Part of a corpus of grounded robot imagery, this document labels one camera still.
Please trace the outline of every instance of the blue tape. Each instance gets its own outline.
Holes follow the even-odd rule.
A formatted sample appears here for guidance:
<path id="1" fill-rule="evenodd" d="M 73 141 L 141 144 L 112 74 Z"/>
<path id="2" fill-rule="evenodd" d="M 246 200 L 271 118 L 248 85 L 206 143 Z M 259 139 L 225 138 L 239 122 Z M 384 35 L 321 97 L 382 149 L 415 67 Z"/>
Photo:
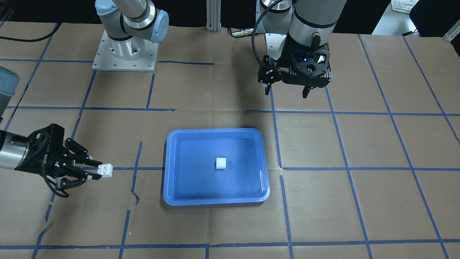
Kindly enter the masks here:
<path id="1" fill-rule="evenodd" d="M 325 87 L 325 90 L 326 90 L 326 95 L 328 97 L 329 106 L 331 108 L 331 111 L 333 112 L 334 108 L 332 106 L 331 96 L 329 95 L 328 87 Z M 340 135 L 339 125 L 337 123 L 337 118 L 335 117 L 334 113 L 332 114 L 332 119 L 334 120 L 335 130 L 337 131 L 337 137 L 339 138 L 340 149 L 342 150 L 342 156 L 343 156 L 343 159 L 344 159 L 344 162 L 345 162 L 345 167 L 346 167 L 346 171 L 347 171 L 347 175 L 348 175 L 348 180 L 350 181 L 351 191 L 353 192 L 353 198 L 355 200 L 356 208 L 358 210 L 359 221 L 361 223 L 362 233 L 364 235 L 364 240 L 365 240 L 366 246 L 368 248 L 369 259 L 373 259 L 371 246 L 369 244 L 368 233 L 366 231 L 366 226 L 364 225 L 364 219 L 362 218 L 362 213 L 361 213 L 361 208 L 359 206 L 358 196 L 356 195 L 355 185 L 353 183 L 353 178 L 351 177 L 350 168 L 348 166 L 348 159 L 346 158 L 345 149 L 344 149 L 344 145 L 343 145 L 343 142 L 342 142 L 342 137 Z"/>
<path id="2" fill-rule="evenodd" d="M 1 61 L 33 61 L 38 62 L 39 59 L 0 59 Z"/>
<path id="3" fill-rule="evenodd" d="M 134 192 L 134 188 L 136 187 L 136 178 L 138 175 L 138 166 L 139 166 L 139 159 L 141 157 L 141 152 L 142 152 L 142 141 L 139 143 L 138 154 L 136 156 L 136 163 L 134 164 L 134 173 L 132 174 L 131 193 L 136 197 L 136 204 L 138 204 L 140 200 L 139 196 Z"/>
<path id="4" fill-rule="evenodd" d="M 86 101 L 88 100 L 88 96 L 91 91 L 92 83 L 94 82 L 94 78 L 96 77 L 96 72 L 97 71 L 94 71 L 92 73 L 91 81 L 89 82 L 89 86 L 88 86 L 88 90 L 86 91 L 85 99 L 83 100 L 83 104 L 81 105 L 78 119 L 75 122 L 74 132 L 72 133 L 72 137 L 71 137 L 72 139 L 75 138 L 75 134 L 77 133 L 78 125 L 80 124 L 81 116 L 83 114 L 83 111 L 85 110 Z"/>
<path id="5" fill-rule="evenodd" d="M 391 113 L 390 106 L 388 105 L 388 102 L 387 102 L 387 100 L 386 100 L 385 94 L 383 93 L 382 87 L 381 87 L 381 85 L 380 85 L 379 79 L 377 78 L 377 74 L 375 73 L 374 67 L 372 66 L 372 63 L 371 63 L 370 58 L 369 58 L 369 55 L 368 55 L 368 53 L 367 53 L 367 51 L 366 51 L 366 48 L 365 48 L 365 46 L 364 46 L 364 43 L 363 43 L 363 41 L 362 41 L 362 39 L 361 39 L 361 36 L 360 36 L 359 34 L 358 34 L 358 38 L 359 38 L 359 41 L 360 41 L 360 43 L 361 43 L 362 49 L 363 49 L 363 51 L 364 51 L 364 54 L 366 55 L 366 58 L 367 58 L 367 60 L 368 60 L 369 66 L 370 66 L 370 68 L 371 68 L 371 70 L 372 70 L 372 73 L 374 74 L 374 78 L 375 78 L 375 81 L 377 82 L 377 85 L 378 85 L 378 87 L 379 87 L 380 93 L 382 94 L 383 101 L 385 102 L 385 106 L 386 106 L 386 108 L 388 109 L 388 112 Z M 401 134 L 400 134 L 400 132 L 399 132 L 399 130 L 398 130 L 398 127 L 397 127 L 397 125 L 396 125 L 396 121 L 395 121 L 395 119 L 394 119 L 394 117 L 393 117 L 392 114 L 390 114 L 390 118 L 391 118 L 391 121 L 393 122 L 393 125 L 394 125 L 394 127 L 395 127 L 396 134 L 398 135 L 398 138 L 399 138 L 399 141 L 400 141 L 400 143 L 401 143 L 401 146 L 402 146 L 402 149 L 403 149 L 403 151 L 404 151 L 404 154 L 406 155 L 407 161 L 408 161 L 408 163 L 409 163 L 409 166 L 410 166 L 410 168 L 411 168 L 412 174 L 413 174 L 413 176 L 414 176 L 415 183 L 417 184 L 417 188 L 419 189 L 419 192 L 420 192 L 420 195 L 421 195 L 421 197 L 422 197 L 423 203 L 425 204 L 425 208 L 426 208 L 426 211 L 427 211 L 427 213 L 428 213 L 428 216 L 430 216 L 430 220 L 431 220 L 431 223 L 432 223 L 432 225 L 433 225 L 433 228 L 434 228 L 434 230 L 435 230 L 435 232 L 436 232 L 436 236 L 437 236 L 437 238 L 438 238 L 438 241 L 439 241 L 439 243 L 441 244 L 441 248 L 443 249 L 444 256 L 446 257 L 446 259 L 449 259 L 449 255 L 447 254 L 446 247 L 444 246 L 443 240 L 442 240 L 442 238 L 441 238 L 441 235 L 439 234 L 439 230 L 437 229 L 437 226 L 436 226 L 436 223 L 435 223 L 435 221 L 434 221 L 433 215 L 431 214 L 431 210 L 430 210 L 430 208 L 429 208 L 429 206 L 428 206 L 428 203 L 426 202 L 425 195 L 423 194 L 422 188 L 421 188 L 420 183 L 419 183 L 419 180 L 418 180 L 418 178 L 417 178 L 417 174 L 415 173 L 414 167 L 413 167 L 412 162 L 411 162 L 411 160 L 410 160 L 409 153 L 407 152 L 406 146 L 404 145 L 403 139 L 402 139 L 402 137 L 401 137 Z"/>
<path id="6" fill-rule="evenodd" d="M 184 61 L 174 61 L 174 60 L 163 60 L 163 61 L 158 61 L 158 63 L 176 63 L 176 64 L 189 64 L 189 65 L 214 65 L 214 63 L 206 63 L 206 62 L 184 62 Z"/>
<path id="7" fill-rule="evenodd" d="M 287 231 L 287 246 L 289 247 L 289 257 L 294 259 L 294 251 L 292 249 L 292 238 L 291 238 L 291 225 L 289 224 L 289 213 L 288 213 L 288 203 L 286 202 L 286 191 L 284 189 L 284 179 L 280 175 L 281 182 L 281 194 L 283 195 L 283 207 L 284 207 L 284 218 L 286 220 L 286 231 Z"/>
<path id="8" fill-rule="evenodd" d="M 150 98 L 152 98 L 152 91 L 153 91 L 153 82 L 155 81 L 155 73 L 152 74 L 152 81 L 150 82 L 150 90 L 149 96 L 147 97 L 147 105 L 145 106 L 146 109 L 150 106 Z"/>
<path id="9" fill-rule="evenodd" d="M 204 259 L 209 259 L 209 244 L 206 244 L 205 246 Z"/>
<path id="10" fill-rule="evenodd" d="M 280 142 L 278 140 L 278 127 L 276 126 L 275 102 L 273 101 L 273 90 L 270 91 L 271 113 L 273 117 L 273 128 L 275 131 L 276 155 L 278 156 L 278 165 L 281 165 Z"/>
<path id="11" fill-rule="evenodd" d="M 425 79 L 425 82 L 426 82 L 426 84 L 428 85 L 428 88 L 429 88 L 430 91 L 431 91 L 431 94 L 433 95 L 434 99 L 436 100 L 436 103 L 437 103 L 437 105 L 439 106 L 439 109 L 440 109 L 441 112 L 443 113 L 444 118 L 446 119 L 446 122 L 447 122 L 447 124 L 449 125 L 450 130 L 451 130 L 452 133 L 454 134 L 454 136 L 455 136 L 457 142 L 460 144 L 460 139 L 459 139 L 459 137 L 457 136 L 457 133 L 455 132 L 454 128 L 452 127 L 452 124 L 450 123 L 449 118 L 447 118 L 447 116 L 445 115 L 444 109 L 442 108 L 441 103 L 440 103 L 439 100 L 437 99 L 436 94 L 434 93 L 433 88 L 431 87 L 430 82 L 428 81 L 428 78 L 426 78 L 425 73 L 423 72 L 423 69 L 421 68 L 421 66 L 420 66 L 420 64 L 419 64 L 419 62 L 418 62 L 418 60 L 416 59 L 414 53 L 412 52 L 412 49 L 410 48 L 409 43 L 407 42 L 407 40 L 406 40 L 405 37 L 402 37 L 402 39 L 403 39 L 404 42 L 406 43 L 406 46 L 407 46 L 407 48 L 409 49 L 410 54 L 412 55 L 412 57 L 414 58 L 415 63 L 416 63 L 417 66 L 419 67 L 419 70 L 420 70 L 420 72 L 422 73 L 423 78 Z"/>
<path id="12" fill-rule="evenodd" d="M 58 60 L 58 59 L 44 59 L 42 62 L 65 62 L 65 63 L 93 63 L 94 60 Z"/>
<path id="13" fill-rule="evenodd" d="M 333 242 L 294 242 L 295 247 L 310 247 L 310 246 L 354 246 L 365 245 L 365 241 L 333 241 Z"/>
<path id="14" fill-rule="evenodd" d="M 439 243 L 438 239 L 407 239 L 407 240 L 377 240 L 370 241 L 372 245 L 381 244 L 419 244 L 419 243 Z"/>
<path id="15" fill-rule="evenodd" d="M 126 241 L 126 233 L 128 232 L 128 224 L 129 224 L 129 215 L 130 214 L 131 214 L 131 211 L 126 210 L 125 227 L 123 228 L 123 237 L 121 238 L 121 246 L 120 246 L 120 253 L 118 254 L 118 259 L 123 258 L 123 249 L 124 249 L 125 241 Z"/>

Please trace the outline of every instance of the white lego brick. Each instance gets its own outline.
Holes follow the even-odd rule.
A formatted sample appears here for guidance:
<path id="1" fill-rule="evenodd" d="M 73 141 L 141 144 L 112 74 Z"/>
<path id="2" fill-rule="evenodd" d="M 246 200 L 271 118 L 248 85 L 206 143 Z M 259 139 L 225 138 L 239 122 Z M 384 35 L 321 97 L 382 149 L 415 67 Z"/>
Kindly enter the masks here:
<path id="1" fill-rule="evenodd" d="M 102 178 L 112 177 L 113 166 L 111 164 L 104 164 L 98 166 L 98 175 L 102 175 Z"/>
<path id="2" fill-rule="evenodd" d="M 216 169 L 227 168 L 227 158 L 216 158 Z"/>

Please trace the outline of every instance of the brown cardboard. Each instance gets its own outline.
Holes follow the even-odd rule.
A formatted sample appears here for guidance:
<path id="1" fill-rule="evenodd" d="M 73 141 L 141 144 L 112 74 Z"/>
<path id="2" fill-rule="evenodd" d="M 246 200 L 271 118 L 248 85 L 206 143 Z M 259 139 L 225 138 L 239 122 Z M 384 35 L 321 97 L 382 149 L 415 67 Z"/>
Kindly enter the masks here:
<path id="1" fill-rule="evenodd" d="M 53 27 L 5 22 L 0 35 L 40 37 Z M 99 24 L 62 25 L 21 106 L 73 108 L 19 108 L 8 130 L 28 135 L 58 123 L 67 137 L 78 125 L 75 140 L 94 159 L 112 163 L 118 170 L 112 178 L 90 180 L 69 190 L 70 198 L 56 197 L 53 203 L 40 176 L 0 170 L 0 246 L 7 246 L 0 249 L 0 257 L 30 258 L 38 241 L 37 258 L 117 258 L 125 233 L 123 258 L 194 259 L 204 258 L 207 251 L 209 258 L 289 258 L 288 215 L 295 258 L 368 258 L 355 199 L 369 240 L 437 240 L 407 170 L 409 162 L 397 131 L 412 166 L 460 168 L 459 144 L 445 117 L 439 116 L 441 109 L 424 78 L 444 112 L 453 113 L 447 118 L 458 136 L 460 58 L 449 43 L 408 37 L 409 49 L 399 36 L 361 35 L 363 49 L 358 35 L 332 34 L 334 79 L 328 85 L 329 98 L 325 89 L 318 88 L 304 100 L 302 86 L 278 82 L 272 88 L 272 103 L 263 85 L 257 83 L 259 65 L 250 37 L 233 39 L 225 29 L 214 34 L 204 28 L 171 26 L 160 44 L 158 60 L 163 62 L 157 64 L 150 99 L 152 73 L 98 71 L 81 111 L 93 76 L 88 61 L 96 55 L 102 31 Z M 17 59 L 2 60 L 0 65 L 21 77 L 10 105 L 17 104 L 37 64 L 20 59 L 39 59 L 46 43 L 0 40 L 0 58 Z M 256 46 L 262 57 L 266 52 L 263 35 L 256 37 Z M 87 62 L 65 62 L 72 60 Z M 423 114 L 393 115 L 396 129 L 374 72 L 391 112 Z M 331 112 L 330 103 L 338 114 Z M 147 105 L 157 110 L 145 109 Z M 6 110 L 2 129 L 12 110 Z M 350 112 L 365 114 L 346 114 Z M 264 136 L 271 188 L 268 200 L 241 205 L 166 205 L 162 168 L 168 134 L 178 129 L 241 127 L 259 129 Z M 342 148 L 350 167 L 364 167 L 351 170 L 355 193 Z M 328 171 L 314 171 L 315 167 Z M 406 170 L 384 170 L 387 167 Z M 459 210 L 455 171 L 416 173 L 441 237 L 460 238 L 455 227 Z M 296 243 L 335 241 L 361 243 Z M 48 245 L 57 247 L 48 249 Z M 77 248 L 62 247 L 67 245 Z M 10 246 L 30 247 L 16 250 Z M 445 247 L 455 258 L 458 244 L 445 243 Z M 443 257 L 439 243 L 373 244 L 371 252 L 376 259 Z"/>
<path id="2" fill-rule="evenodd" d="M 375 258 L 443 258 L 443 250 L 439 244 L 390 244 L 372 245 Z"/>
<path id="3" fill-rule="evenodd" d="M 435 239 L 411 171 L 352 171 L 370 240 Z"/>
<path id="4" fill-rule="evenodd" d="M 293 247 L 295 258 L 344 258 L 344 259 L 367 259 L 368 250 L 365 245 L 353 246 L 314 246 Z"/>

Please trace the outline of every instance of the metal mounting plate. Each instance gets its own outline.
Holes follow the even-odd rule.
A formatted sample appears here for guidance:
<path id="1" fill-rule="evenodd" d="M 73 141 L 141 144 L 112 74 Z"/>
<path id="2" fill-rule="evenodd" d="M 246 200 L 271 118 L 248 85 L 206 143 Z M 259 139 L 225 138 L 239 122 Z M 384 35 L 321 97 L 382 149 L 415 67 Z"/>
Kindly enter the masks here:
<path id="1" fill-rule="evenodd" d="M 111 52 L 110 38 L 104 31 L 98 53 L 92 64 L 98 71 L 153 72 L 157 63 L 158 43 L 146 41 L 145 51 L 135 59 L 119 59 Z"/>

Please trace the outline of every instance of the blue tape line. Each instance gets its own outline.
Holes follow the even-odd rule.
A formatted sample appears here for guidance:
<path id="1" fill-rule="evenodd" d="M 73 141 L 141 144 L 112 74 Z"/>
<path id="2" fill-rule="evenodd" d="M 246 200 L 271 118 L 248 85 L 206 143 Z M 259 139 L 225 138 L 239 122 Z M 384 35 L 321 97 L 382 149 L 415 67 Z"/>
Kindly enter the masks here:
<path id="1" fill-rule="evenodd" d="M 337 171 L 347 170 L 346 167 L 283 167 L 284 170 L 291 171 Z M 415 171 L 460 171 L 460 168 L 424 168 L 424 167 L 349 167 L 351 171 L 366 171 L 366 170 L 415 170 Z"/>
<path id="2" fill-rule="evenodd" d="M 331 111 L 333 112 L 334 107 L 332 106 L 332 100 L 331 100 L 331 96 L 329 95 L 328 87 L 325 87 L 325 90 L 326 90 L 326 95 L 328 97 L 329 106 L 331 108 Z M 373 259 L 371 246 L 369 244 L 368 233 L 366 231 L 366 226 L 364 225 L 364 219 L 362 218 L 362 213 L 361 213 L 361 208 L 359 206 L 358 196 L 356 195 L 355 184 L 353 183 L 353 178 L 351 177 L 351 172 L 350 172 L 350 168 L 349 168 L 349 165 L 348 165 L 348 159 L 346 158 L 345 149 L 344 149 L 344 145 L 343 145 L 343 142 L 342 142 L 342 137 L 340 135 L 339 125 L 337 123 L 337 118 L 335 117 L 334 113 L 332 114 L 332 119 L 334 120 L 335 130 L 337 131 L 337 137 L 339 138 L 340 149 L 342 150 L 342 156 L 343 156 L 343 159 L 344 159 L 344 162 L 345 162 L 345 167 L 346 167 L 346 171 L 347 171 L 347 175 L 348 175 L 348 180 L 350 181 L 351 191 L 353 192 L 353 198 L 355 200 L 356 208 L 358 210 L 359 221 L 361 223 L 362 233 L 364 235 L 364 240 L 365 240 L 366 246 L 368 248 L 369 259 Z"/>
<path id="3" fill-rule="evenodd" d="M 124 249 L 125 241 L 126 241 L 126 233 L 128 232 L 128 223 L 129 223 L 130 214 L 131 214 L 131 211 L 126 210 L 125 227 L 123 228 L 123 237 L 121 238 L 121 247 L 120 247 L 120 253 L 118 254 L 118 259 L 123 258 L 123 249 Z"/>
<path id="4" fill-rule="evenodd" d="M 30 86 L 30 84 L 31 84 L 31 82 L 32 82 L 32 79 L 34 78 L 35 73 L 36 73 L 37 70 L 38 70 L 38 66 L 39 66 L 40 63 L 41 63 L 41 60 L 42 60 L 43 57 L 45 56 L 46 50 L 47 50 L 48 47 L 50 46 L 50 42 L 51 42 L 52 39 L 53 39 L 53 35 L 51 35 L 50 38 L 48 39 L 48 42 L 46 43 L 45 48 L 43 49 L 43 52 L 41 53 L 40 59 L 38 60 L 37 65 L 35 65 L 34 71 L 32 72 L 32 75 L 30 76 L 29 81 L 27 82 L 27 86 L 26 86 L 26 88 L 24 89 L 24 95 L 26 94 L 27 89 L 29 88 L 29 86 Z M 8 123 L 6 124 L 6 126 L 5 126 L 5 128 L 4 128 L 5 131 L 7 131 L 8 128 L 10 127 L 10 124 L 11 124 L 11 121 L 13 120 L 13 117 L 14 117 L 14 114 L 12 114 L 12 115 L 10 116 L 10 118 L 8 119 Z"/>
<path id="5" fill-rule="evenodd" d="M 59 60 L 59 59 L 44 59 L 43 62 L 65 62 L 65 63 L 93 63 L 94 60 Z"/>
<path id="6" fill-rule="evenodd" d="M 118 108 L 118 107 L 85 107 L 85 110 L 108 110 L 108 111 L 175 111 L 177 109 L 160 109 L 160 108 Z"/>
<path id="7" fill-rule="evenodd" d="M 270 91 L 271 114 L 273 117 L 273 129 L 275 131 L 276 155 L 278 156 L 278 165 L 281 166 L 280 142 L 278 139 L 278 127 L 276 126 L 275 102 L 273 101 L 273 90 Z"/>
<path id="8" fill-rule="evenodd" d="M 0 59 L 1 61 L 40 61 L 39 59 Z"/>
<path id="9" fill-rule="evenodd" d="M 214 63 L 206 63 L 206 62 L 184 62 L 184 61 L 173 61 L 173 60 L 163 60 L 163 61 L 158 61 L 158 63 L 176 63 L 176 64 L 189 64 L 189 65 L 214 65 Z"/>
<path id="10" fill-rule="evenodd" d="M 79 110 L 81 107 L 65 107 L 65 106 L 18 106 L 18 109 L 47 109 L 47 110 Z"/>
<path id="11" fill-rule="evenodd" d="M 422 73 L 423 78 L 425 79 L 425 82 L 426 82 L 426 84 L 428 85 L 428 88 L 430 89 L 430 92 L 431 92 L 431 94 L 432 94 L 433 97 L 434 97 L 434 100 L 436 100 L 436 103 L 437 103 L 437 105 L 439 106 L 439 109 L 440 109 L 441 112 L 443 113 L 444 118 L 446 119 L 446 122 L 447 122 L 447 124 L 449 125 L 450 130 L 451 130 L 452 133 L 454 134 L 454 136 L 455 136 L 457 142 L 460 144 L 460 139 L 459 139 L 459 137 L 457 136 L 457 134 L 456 134 L 454 128 L 452 127 L 452 124 L 450 123 L 449 118 L 447 118 L 447 116 L 445 115 L 444 109 L 442 108 L 441 103 L 440 103 L 439 100 L 437 99 L 436 94 L 434 93 L 433 88 L 431 87 L 431 84 L 430 84 L 430 82 L 428 81 L 428 78 L 426 78 L 425 73 L 423 72 L 423 69 L 422 69 L 422 67 L 420 66 L 420 64 L 419 64 L 419 62 L 418 62 L 418 60 L 417 60 L 417 58 L 415 57 L 414 53 L 412 52 L 412 49 L 410 48 L 409 43 L 407 42 L 407 40 L 406 40 L 405 37 L 402 37 L 402 39 L 403 39 L 404 42 L 406 43 L 406 46 L 407 46 L 407 48 L 409 49 L 410 54 L 412 55 L 412 57 L 414 58 L 415 63 L 416 63 L 417 66 L 419 67 L 419 70 L 420 70 L 420 72 Z"/>
<path id="12" fill-rule="evenodd" d="M 443 239 L 444 243 L 460 243 L 460 239 Z M 438 239 L 406 239 L 406 240 L 373 240 L 371 245 L 377 244 L 417 244 L 417 243 L 439 243 Z M 325 241 L 325 242 L 293 242 L 294 247 L 304 246 L 353 246 L 365 245 L 365 241 Z M 40 245 L 42 249 L 138 249 L 138 248 L 206 248 L 206 247 L 287 247 L 286 242 L 275 243 L 224 243 L 218 245 L 209 244 L 140 244 L 140 245 L 100 245 L 100 246 L 60 246 L 60 245 Z M 0 250 L 32 250 L 37 246 L 0 246 Z"/>
<path id="13" fill-rule="evenodd" d="M 32 250 L 36 246 L 0 246 L 0 250 Z"/>
<path id="14" fill-rule="evenodd" d="M 46 211 L 46 215 L 45 215 L 45 222 L 48 223 L 48 218 L 50 216 L 50 212 L 51 212 L 51 204 L 48 204 L 48 210 Z"/>
<path id="15" fill-rule="evenodd" d="M 152 244 L 152 245 L 124 245 L 124 249 L 134 248 L 205 248 L 206 244 Z"/>
<path id="16" fill-rule="evenodd" d="M 288 213 L 288 203 L 286 202 L 286 191 L 284 189 L 284 179 L 280 175 L 281 182 L 281 194 L 283 195 L 283 207 L 284 207 L 284 218 L 286 220 L 286 231 L 287 231 L 287 246 L 289 247 L 289 257 L 294 259 L 294 251 L 292 249 L 292 238 L 291 238 L 291 225 L 289 224 L 289 213 Z"/>
<path id="17" fill-rule="evenodd" d="M 365 241 L 332 241 L 332 242 L 294 242 L 295 247 L 310 247 L 310 246 L 354 246 L 365 245 Z"/>
<path id="18" fill-rule="evenodd" d="M 370 68 L 372 70 L 372 73 L 374 74 L 374 78 L 375 78 L 375 81 L 377 82 L 377 85 L 379 87 L 380 93 L 382 94 L 383 101 L 385 102 L 385 106 L 388 109 L 388 112 L 391 113 L 390 106 L 388 105 L 388 102 L 386 100 L 385 94 L 383 93 L 382 87 L 380 85 L 379 79 L 377 78 L 377 74 L 375 73 L 374 66 L 372 66 L 372 62 L 371 62 L 371 60 L 369 58 L 368 52 L 366 51 L 364 43 L 363 43 L 363 41 L 361 39 L 361 36 L 359 34 L 358 34 L 358 38 L 359 38 L 359 41 L 361 43 L 362 49 L 364 50 L 364 54 L 366 54 L 366 58 L 368 60 L 369 66 L 370 66 Z M 431 214 L 431 211 L 430 211 L 430 208 L 428 206 L 428 203 L 426 202 L 425 195 L 423 194 L 422 188 L 421 188 L 419 180 L 417 178 L 417 174 L 415 173 L 414 167 L 413 167 L 412 162 L 410 160 L 409 153 L 407 152 L 406 146 L 404 145 L 403 139 L 402 139 L 401 134 L 400 134 L 400 132 L 398 130 L 398 127 L 396 125 L 396 121 L 395 121 L 393 115 L 391 115 L 391 114 L 390 114 L 390 118 L 391 118 L 391 121 L 393 122 L 393 125 L 395 127 L 396 134 L 398 135 L 399 141 L 401 143 L 401 146 L 402 146 L 402 149 L 404 151 L 404 154 L 406 155 L 406 158 L 407 158 L 407 161 L 409 163 L 409 166 L 412 169 L 412 175 L 414 176 L 415 183 L 417 184 L 417 188 L 419 189 L 419 192 L 420 192 L 420 195 L 422 197 L 423 203 L 425 204 L 425 208 L 426 208 L 426 211 L 428 212 L 428 216 L 430 216 L 430 220 L 431 220 L 431 223 L 433 224 L 433 228 L 434 228 L 434 230 L 436 232 L 436 236 L 438 238 L 438 241 L 441 244 L 441 248 L 443 249 L 443 252 L 444 252 L 444 255 L 445 255 L 446 259 L 449 259 L 449 255 L 447 254 L 446 247 L 444 246 L 443 240 L 441 238 L 441 235 L 439 234 L 439 230 L 437 229 L 437 226 L 436 226 L 436 223 L 434 221 L 433 215 Z"/>
<path id="19" fill-rule="evenodd" d="M 40 246 L 39 249 L 120 249 L 121 245 L 101 245 L 101 246 L 57 246 L 46 245 Z"/>
<path id="20" fill-rule="evenodd" d="M 89 82 L 89 86 L 88 86 L 88 90 L 86 91 L 85 99 L 83 100 L 83 104 L 81 105 L 80 113 L 78 114 L 78 119 L 75 122 L 74 132 L 72 133 L 72 137 L 71 137 L 72 139 L 75 138 L 75 134 L 77 133 L 78 125 L 80 124 L 81 116 L 83 114 L 83 111 L 85 110 L 86 101 L 88 100 L 88 96 L 91 91 L 92 83 L 94 82 L 94 78 L 96 77 L 96 72 L 97 71 L 94 71 L 92 73 L 91 81 Z"/>
<path id="21" fill-rule="evenodd" d="M 381 244 L 419 244 L 419 243 L 439 243 L 438 239 L 407 239 L 407 240 L 377 240 L 370 241 L 372 245 Z"/>
<path id="22" fill-rule="evenodd" d="M 270 113 L 267 110 L 247 110 L 246 114 L 252 112 Z M 415 113 L 415 112 L 338 112 L 338 111 L 275 111 L 275 113 L 307 113 L 307 114 L 364 114 L 364 115 L 401 115 L 401 116 L 460 116 L 457 113 Z"/>
<path id="23" fill-rule="evenodd" d="M 141 152 L 142 152 L 142 141 L 139 143 L 138 154 L 136 156 L 136 163 L 135 163 L 135 166 L 134 166 L 134 173 L 132 174 L 131 193 L 136 197 L 136 204 L 138 204 L 139 200 L 140 200 L 139 196 L 134 192 L 134 188 L 136 187 L 136 178 L 137 178 L 137 175 L 138 175 L 138 166 L 139 166 L 139 159 L 141 157 Z"/>
<path id="24" fill-rule="evenodd" d="M 205 246 L 204 259 L 209 259 L 209 244 L 206 244 Z"/>
<path id="25" fill-rule="evenodd" d="M 210 245 L 209 247 L 287 247 L 286 242 L 275 243 L 225 243 L 218 245 Z"/>
<path id="26" fill-rule="evenodd" d="M 150 106 L 150 98 L 152 97 L 153 82 L 154 81 L 155 81 L 155 73 L 152 74 L 152 81 L 150 82 L 149 96 L 147 97 L 147 105 L 145 106 L 146 109 L 148 109 L 149 106 Z"/>

